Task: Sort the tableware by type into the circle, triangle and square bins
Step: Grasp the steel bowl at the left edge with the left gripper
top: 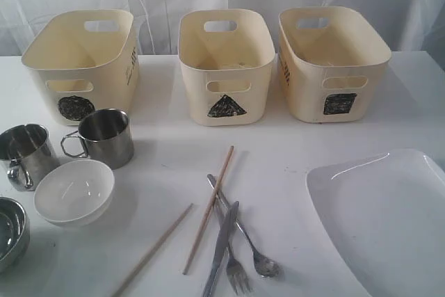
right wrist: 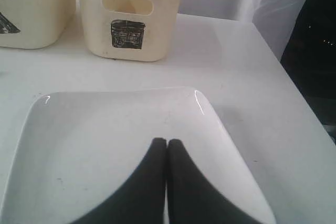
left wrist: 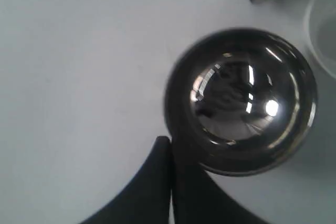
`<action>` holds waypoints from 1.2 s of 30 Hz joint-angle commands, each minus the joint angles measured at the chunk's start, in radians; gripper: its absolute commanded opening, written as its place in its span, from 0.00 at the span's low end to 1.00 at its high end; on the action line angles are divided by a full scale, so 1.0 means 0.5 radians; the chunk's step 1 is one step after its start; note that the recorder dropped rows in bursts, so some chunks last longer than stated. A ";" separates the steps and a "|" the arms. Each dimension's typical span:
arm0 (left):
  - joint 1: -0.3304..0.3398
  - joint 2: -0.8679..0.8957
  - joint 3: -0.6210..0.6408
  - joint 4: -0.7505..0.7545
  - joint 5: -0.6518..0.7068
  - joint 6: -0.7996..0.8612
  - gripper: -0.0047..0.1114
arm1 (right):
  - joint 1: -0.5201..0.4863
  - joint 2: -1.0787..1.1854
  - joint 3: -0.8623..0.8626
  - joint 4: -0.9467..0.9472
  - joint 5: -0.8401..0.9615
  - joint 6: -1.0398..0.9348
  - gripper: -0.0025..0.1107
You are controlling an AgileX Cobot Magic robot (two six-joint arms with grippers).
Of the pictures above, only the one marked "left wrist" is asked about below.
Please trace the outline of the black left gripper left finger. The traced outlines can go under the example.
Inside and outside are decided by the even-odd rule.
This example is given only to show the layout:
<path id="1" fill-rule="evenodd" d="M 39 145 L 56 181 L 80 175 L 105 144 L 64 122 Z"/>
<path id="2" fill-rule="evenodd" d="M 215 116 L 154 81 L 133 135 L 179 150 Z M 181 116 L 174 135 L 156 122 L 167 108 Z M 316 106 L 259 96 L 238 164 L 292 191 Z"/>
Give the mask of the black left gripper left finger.
<path id="1" fill-rule="evenodd" d="M 169 223 L 171 180 L 171 142 L 158 136 L 126 187 L 83 223 Z"/>

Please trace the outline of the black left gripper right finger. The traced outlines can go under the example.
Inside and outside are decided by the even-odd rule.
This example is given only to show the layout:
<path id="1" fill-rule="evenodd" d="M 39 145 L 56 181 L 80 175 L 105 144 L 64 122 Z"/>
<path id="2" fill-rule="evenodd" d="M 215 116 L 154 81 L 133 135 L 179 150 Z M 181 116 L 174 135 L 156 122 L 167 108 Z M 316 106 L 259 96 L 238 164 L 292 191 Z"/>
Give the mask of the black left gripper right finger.
<path id="1" fill-rule="evenodd" d="M 266 223 L 230 198 L 172 138 L 172 206 L 175 223 Z"/>

